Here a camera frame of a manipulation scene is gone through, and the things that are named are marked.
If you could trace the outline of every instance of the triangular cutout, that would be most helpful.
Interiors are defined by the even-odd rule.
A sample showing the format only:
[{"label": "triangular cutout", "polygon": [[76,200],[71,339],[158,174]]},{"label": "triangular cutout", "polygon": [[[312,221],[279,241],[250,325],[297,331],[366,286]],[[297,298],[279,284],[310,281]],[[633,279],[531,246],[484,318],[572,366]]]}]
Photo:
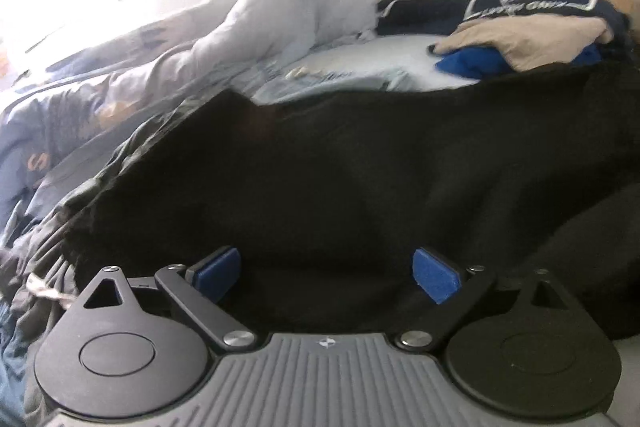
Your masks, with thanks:
[{"label": "triangular cutout", "polygon": [[566,304],[564,304],[561,297],[556,293],[553,286],[546,282],[538,283],[531,304],[539,308],[552,308],[555,310],[567,309]]},{"label": "triangular cutout", "polygon": [[107,308],[108,306],[120,306],[122,297],[118,292],[116,283],[111,279],[103,279],[91,297],[85,302],[84,307],[90,310],[95,308]]}]

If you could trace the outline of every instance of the logo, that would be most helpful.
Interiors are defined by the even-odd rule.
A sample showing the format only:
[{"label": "logo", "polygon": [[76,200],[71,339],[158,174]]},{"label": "logo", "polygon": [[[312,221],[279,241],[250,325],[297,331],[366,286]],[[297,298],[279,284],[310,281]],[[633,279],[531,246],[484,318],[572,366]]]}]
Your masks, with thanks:
[{"label": "logo", "polygon": [[324,349],[329,349],[330,347],[334,347],[336,342],[335,342],[335,339],[332,339],[331,337],[327,337],[325,339],[322,339],[321,341],[318,341],[318,344],[324,347]]}]

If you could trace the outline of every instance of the black blanket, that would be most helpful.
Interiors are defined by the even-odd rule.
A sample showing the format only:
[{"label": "black blanket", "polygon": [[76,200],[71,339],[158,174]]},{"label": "black blanket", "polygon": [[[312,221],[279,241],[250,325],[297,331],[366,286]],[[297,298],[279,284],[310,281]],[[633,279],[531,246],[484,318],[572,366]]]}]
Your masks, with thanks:
[{"label": "black blanket", "polygon": [[258,107],[223,92],[69,223],[84,287],[242,254],[223,306],[258,331],[400,331],[434,305],[431,247],[548,267],[611,337],[640,331],[640,73],[603,63],[427,93]]}]

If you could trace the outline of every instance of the beige cloth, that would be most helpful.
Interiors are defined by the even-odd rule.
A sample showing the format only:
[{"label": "beige cloth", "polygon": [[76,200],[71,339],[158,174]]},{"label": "beige cloth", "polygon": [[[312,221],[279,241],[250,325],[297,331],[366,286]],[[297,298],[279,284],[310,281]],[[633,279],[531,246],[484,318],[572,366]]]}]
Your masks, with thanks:
[{"label": "beige cloth", "polygon": [[436,44],[447,54],[466,46],[496,48],[511,68],[527,71],[553,62],[571,62],[589,44],[611,42],[613,32],[599,17],[536,14],[463,22]]}]

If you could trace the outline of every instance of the blue gripper pad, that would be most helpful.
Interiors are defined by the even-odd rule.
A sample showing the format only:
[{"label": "blue gripper pad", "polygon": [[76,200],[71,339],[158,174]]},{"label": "blue gripper pad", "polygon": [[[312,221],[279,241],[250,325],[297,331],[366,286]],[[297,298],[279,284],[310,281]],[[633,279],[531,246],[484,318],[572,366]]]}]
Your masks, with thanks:
[{"label": "blue gripper pad", "polygon": [[212,302],[222,299],[240,279],[240,252],[226,247],[190,267],[187,281]]},{"label": "blue gripper pad", "polygon": [[442,304],[462,287],[460,273],[423,248],[415,251],[413,268],[415,282],[436,304]]}]

